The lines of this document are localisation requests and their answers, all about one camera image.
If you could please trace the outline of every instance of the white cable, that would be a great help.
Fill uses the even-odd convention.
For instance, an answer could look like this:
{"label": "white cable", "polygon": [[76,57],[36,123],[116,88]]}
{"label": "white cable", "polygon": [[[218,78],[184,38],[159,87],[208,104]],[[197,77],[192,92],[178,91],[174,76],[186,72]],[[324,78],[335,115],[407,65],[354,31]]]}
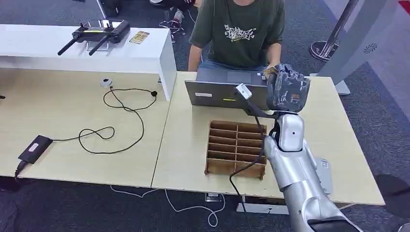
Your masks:
{"label": "white cable", "polygon": [[[222,199],[223,199],[223,206],[222,206],[221,209],[219,209],[219,210],[217,210],[217,211],[212,211],[210,208],[206,208],[205,206],[192,206],[192,207],[188,207],[188,208],[178,209],[178,210],[177,210],[177,209],[175,209],[175,207],[172,205],[171,201],[169,200],[169,198],[168,198],[168,193],[167,193],[167,191],[166,191],[166,189],[165,189],[165,196],[167,197],[168,203],[169,203],[169,204],[171,205],[171,207],[175,210],[175,212],[178,213],[178,212],[181,212],[181,211],[184,211],[184,210],[194,209],[194,208],[206,209],[206,210],[208,210],[209,212],[211,212],[211,213],[209,214],[209,216],[208,216],[208,224],[209,224],[210,226],[212,226],[212,227],[216,227],[216,226],[218,225],[218,217],[217,217],[216,213],[222,211],[222,210],[225,208],[225,197],[223,196],[223,194],[221,194],[221,195],[222,195]],[[216,220],[215,225],[212,225],[212,224],[211,224],[211,221],[210,221],[211,215],[213,215],[213,216],[215,217],[215,220]]]}
{"label": "white cable", "polygon": [[136,196],[136,197],[139,197],[139,198],[143,198],[145,195],[147,195],[147,194],[149,194],[149,193],[151,193],[151,192],[155,192],[155,191],[159,190],[159,189],[153,189],[153,190],[150,190],[150,191],[148,191],[148,192],[142,194],[142,196],[141,196],[141,195],[138,195],[138,194],[135,194],[135,193],[130,193],[130,192],[125,192],[125,191],[115,190],[115,189],[113,189],[113,186],[112,186],[112,185],[110,185],[110,188],[111,188],[111,190],[114,191],[114,192],[125,193],[125,194],[132,195],[132,196]]}
{"label": "white cable", "polygon": [[[116,190],[116,189],[113,188],[112,185],[110,185],[110,188],[111,188],[111,190],[114,191],[114,192],[125,193],[125,194],[132,195],[132,196],[136,196],[136,197],[139,197],[139,198],[143,198],[145,195],[147,195],[147,194],[149,194],[149,193],[151,193],[151,192],[155,192],[155,191],[159,190],[159,189],[153,189],[153,190],[150,190],[150,191],[148,191],[148,192],[142,194],[142,196],[141,196],[141,195],[138,195],[138,194],[135,194],[135,193],[131,193],[131,192],[125,192],[125,191]],[[212,227],[217,227],[217,225],[218,225],[218,217],[217,217],[216,213],[222,211],[222,210],[225,208],[225,196],[224,196],[223,194],[221,194],[221,195],[222,195],[222,199],[223,199],[223,206],[222,206],[221,209],[219,209],[219,210],[217,210],[217,211],[212,211],[210,208],[206,208],[205,206],[192,206],[192,207],[188,207],[188,208],[184,208],[184,209],[175,209],[174,205],[173,205],[173,204],[171,203],[171,201],[169,200],[168,193],[167,193],[167,191],[166,191],[166,189],[165,189],[165,196],[166,196],[166,198],[167,198],[167,200],[168,200],[168,203],[170,204],[170,206],[173,208],[173,210],[174,210],[175,212],[179,213],[179,212],[182,212],[182,211],[184,211],[184,210],[195,209],[195,208],[206,209],[206,210],[208,210],[209,212],[211,212],[211,213],[209,214],[209,216],[208,216],[208,224],[209,224],[210,226],[212,226]],[[215,217],[215,225],[212,225],[212,224],[211,224],[211,221],[210,221],[212,215]]]}
{"label": "white cable", "polygon": [[191,18],[191,20],[193,21],[193,23],[196,23],[196,21],[193,20],[193,18],[192,18],[191,11],[188,10],[188,13],[190,14],[190,18]]}

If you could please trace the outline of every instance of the person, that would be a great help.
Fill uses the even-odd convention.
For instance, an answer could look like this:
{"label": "person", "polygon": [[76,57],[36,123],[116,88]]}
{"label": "person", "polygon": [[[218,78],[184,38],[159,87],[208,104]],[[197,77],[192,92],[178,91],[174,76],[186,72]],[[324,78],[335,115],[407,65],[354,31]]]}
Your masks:
{"label": "person", "polygon": [[182,20],[184,19],[184,12],[189,10],[192,6],[200,7],[202,0],[150,0],[151,3],[164,3],[167,8],[176,7],[172,27],[181,27]]}
{"label": "person", "polygon": [[201,67],[262,71],[280,62],[283,0],[204,0],[190,37],[188,70]]}

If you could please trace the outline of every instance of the light wooden table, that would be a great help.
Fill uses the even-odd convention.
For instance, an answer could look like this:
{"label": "light wooden table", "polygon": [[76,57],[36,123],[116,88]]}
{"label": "light wooden table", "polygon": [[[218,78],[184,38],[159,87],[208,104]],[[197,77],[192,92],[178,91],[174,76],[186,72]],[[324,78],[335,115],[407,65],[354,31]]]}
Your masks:
{"label": "light wooden table", "polygon": [[[255,123],[241,109],[192,106],[184,84],[193,72],[178,72],[153,188],[235,194],[227,175],[204,174],[210,120]],[[338,203],[383,205],[384,201],[351,128],[331,78],[312,77],[305,108],[305,138],[314,156],[331,163],[333,194]],[[273,127],[272,119],[260,119]],[[241,194],[283,198],[268,164],[264,179],[235,177]]]}
{"label": "light wooden table", "polygon": [[[90,154],[77,140],[55,142],[20,177],[150,187],[169,108],[157,74],[0,70],[0,92],[7,96],[0,101],[0,175],[14,175],[17,157],[39,134],[65,139],[78,136],[84,128],[113,126],[116,134],[111,140],[90,135],[82,139],[84,145],[93,151],[114,151],[136,141],[142,128],[138,116],[103,103],[109,89],[100,87],[100,81],[106,77],[113,79],[114,88],[158,91],[155,104],[139,111],[145,125],[143,139],[114,155]],[[132,109],[154,99],[141,91],[117,96]],[[119,105],[111,94],[106,99]]]}

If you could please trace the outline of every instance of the green t-shirt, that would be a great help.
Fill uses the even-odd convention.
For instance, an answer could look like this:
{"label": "green t-shirt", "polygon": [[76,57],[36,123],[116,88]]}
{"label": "green t-shirt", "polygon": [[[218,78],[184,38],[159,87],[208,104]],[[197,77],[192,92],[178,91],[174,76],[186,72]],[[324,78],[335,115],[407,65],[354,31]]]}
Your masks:
{"label": "green t-shirt", "polygon": [[282,41],[283,0],[255,0],[247,6],[234,0],[204,0],[190,43],[203,48],[210,41],[209,58],[239,68],[267,64],[270,45]]}

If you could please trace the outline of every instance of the robotic arm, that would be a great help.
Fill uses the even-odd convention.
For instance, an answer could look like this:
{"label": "robotic arm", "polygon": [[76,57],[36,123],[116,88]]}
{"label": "robotic arm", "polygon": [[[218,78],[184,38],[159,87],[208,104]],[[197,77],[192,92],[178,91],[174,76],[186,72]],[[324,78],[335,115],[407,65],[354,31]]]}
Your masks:
{"label": "robotic arm", "polygon": [[244,84],[236,87],[235,97],[250,116],[275,119],[275,126],[264,139],[264,154],[283,192],[296,232],[362,232],[327,197],[316,173],[316,162],[304,139],[305,125],[297,114],[305,106],[310,80],[279,64],[268,79],[267,106],[272,115],[255,107],[252,93]]}

